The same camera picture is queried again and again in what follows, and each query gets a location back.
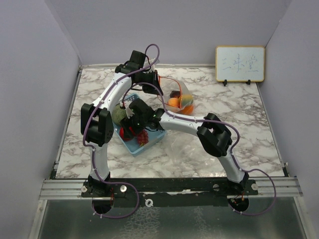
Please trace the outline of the red tomato fruit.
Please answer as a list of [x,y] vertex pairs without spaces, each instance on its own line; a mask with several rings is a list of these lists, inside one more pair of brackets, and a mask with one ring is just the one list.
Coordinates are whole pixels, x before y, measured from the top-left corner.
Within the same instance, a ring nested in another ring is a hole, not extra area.
[[131,140],[128,136],[125,136],[125,132],[124,132],[123,127],[120,129],[119,135],[123,141],[130,141]]

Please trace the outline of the pink yellow peach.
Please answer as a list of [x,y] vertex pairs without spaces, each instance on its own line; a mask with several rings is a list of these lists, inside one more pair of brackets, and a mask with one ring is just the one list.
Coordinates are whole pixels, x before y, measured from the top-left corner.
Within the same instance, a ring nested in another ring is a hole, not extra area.
[[167,102],[167,104],[171,107],[180,107],[180,99],[179,98],[170,98]]

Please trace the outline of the clear zip bag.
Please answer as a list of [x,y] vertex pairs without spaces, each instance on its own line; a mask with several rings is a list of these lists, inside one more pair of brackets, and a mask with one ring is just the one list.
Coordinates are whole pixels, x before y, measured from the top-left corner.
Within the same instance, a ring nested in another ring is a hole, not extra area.
[[173,113],[190,116],[194,110],[194,98],[182,81],[159,76],[165,108]]

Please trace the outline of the orange fruit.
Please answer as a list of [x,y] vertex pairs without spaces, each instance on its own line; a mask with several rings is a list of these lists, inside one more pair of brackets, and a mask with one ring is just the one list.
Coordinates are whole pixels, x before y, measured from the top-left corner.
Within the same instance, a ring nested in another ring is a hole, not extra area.
[[194,110],[194,106],[193,105],[189,105],[189,106],[186,106],[181,111],[179,111],[179,113],[182,114],[182,115],[188,115],[189,116],[189,115],[192,115],[193,110]]

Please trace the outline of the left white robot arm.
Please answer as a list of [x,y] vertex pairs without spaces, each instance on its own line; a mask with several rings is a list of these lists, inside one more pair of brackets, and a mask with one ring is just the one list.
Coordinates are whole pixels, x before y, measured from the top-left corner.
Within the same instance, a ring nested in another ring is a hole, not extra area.
[[126,63],[116,67],[113,79],[104,92],[93,103],[81,107],[83,145],[91,150],[89,178],[95,180],[93,191],[98,196],[106,196],[110,191],[107,148],[114,132],[112,111],[134,85],[144,85],[142,91],[147,94],[163,95],[157,71],[153,67],[159,56],[158,53],[151,60],[146,52],[133,51]]

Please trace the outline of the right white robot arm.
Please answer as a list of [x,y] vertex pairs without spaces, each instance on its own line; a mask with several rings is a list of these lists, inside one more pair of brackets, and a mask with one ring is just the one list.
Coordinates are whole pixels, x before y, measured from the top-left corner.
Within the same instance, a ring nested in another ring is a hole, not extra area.
[[230,191],[240,195],[247,189],[249,175],[240,168],[230,152],[231,132],[215,114],[209,113],[196,119],[163,108],[153,110],[141,99],[129,104],[121,102],[120,108],[127,114],[120,121],[124,139],[132,139],[146,128],[155,131],[176,130],[197,136],[205,152],[216,157],[223,166]]

